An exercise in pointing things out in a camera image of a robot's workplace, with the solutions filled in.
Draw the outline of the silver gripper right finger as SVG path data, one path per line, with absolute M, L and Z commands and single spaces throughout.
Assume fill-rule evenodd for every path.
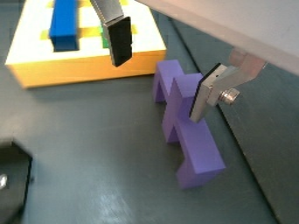
M 268 64 L 238 48 L 232 51 L 229 62 L 230 66 L 220 63 L 200 82 L 190 112 L 190 118 L 197 123 L 220 102 L 233 104 L 240 96 L 236 87 L 253 81 Z

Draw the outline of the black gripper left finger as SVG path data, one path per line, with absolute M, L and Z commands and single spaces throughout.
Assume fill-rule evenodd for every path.
M 131 17 L 125 15 L 119 0 L 90 0 L 102 22 L 113 65 L 133 58 Z

